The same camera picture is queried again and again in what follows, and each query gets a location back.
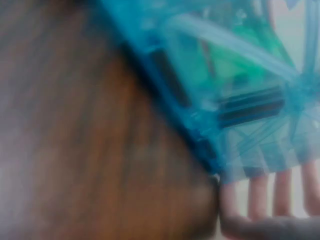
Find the hand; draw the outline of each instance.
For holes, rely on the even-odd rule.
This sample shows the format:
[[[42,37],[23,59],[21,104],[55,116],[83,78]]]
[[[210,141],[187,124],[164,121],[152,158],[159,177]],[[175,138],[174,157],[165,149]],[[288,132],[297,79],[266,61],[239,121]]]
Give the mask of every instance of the hand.
[[[275,176],[273,217],[267,217],[268,176],[249,183],[248,217],[237,209],[235,184],[220,186],[220,221],[224,236],[232,240],[320,240],[320,184],[315,162],[301,166],[303,200],[309,218],[291,214],[291,170]]]

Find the wooden table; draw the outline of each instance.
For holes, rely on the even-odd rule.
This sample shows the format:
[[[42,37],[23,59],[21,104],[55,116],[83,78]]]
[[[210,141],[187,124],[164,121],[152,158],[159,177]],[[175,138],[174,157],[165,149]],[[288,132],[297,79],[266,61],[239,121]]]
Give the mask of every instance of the wooden table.
[[[0,239],[194,239],[215,192],[94,5],[0,0]]]

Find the blue plastic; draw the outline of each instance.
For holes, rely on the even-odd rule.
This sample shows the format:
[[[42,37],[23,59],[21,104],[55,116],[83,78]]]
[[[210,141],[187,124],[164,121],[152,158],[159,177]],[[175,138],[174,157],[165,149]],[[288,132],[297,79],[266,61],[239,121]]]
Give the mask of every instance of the blue plastic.
[[[101,0],[211,174],[319,156],[318,0]]]

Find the translucent plastic container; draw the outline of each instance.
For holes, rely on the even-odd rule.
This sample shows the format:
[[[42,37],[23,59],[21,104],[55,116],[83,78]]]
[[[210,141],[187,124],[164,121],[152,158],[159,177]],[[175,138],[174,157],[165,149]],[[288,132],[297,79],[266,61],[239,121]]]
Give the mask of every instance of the translucent plastic container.
[[[211,174],[318,157],[319,1],[102,1]]]

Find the wood grain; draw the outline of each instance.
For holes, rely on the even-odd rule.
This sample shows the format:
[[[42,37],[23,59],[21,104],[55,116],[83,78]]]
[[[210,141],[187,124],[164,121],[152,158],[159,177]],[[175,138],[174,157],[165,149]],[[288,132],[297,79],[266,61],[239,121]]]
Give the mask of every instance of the wood grain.
[[[0,0],[0,239],[213,231],[215,191],[95,5]]]

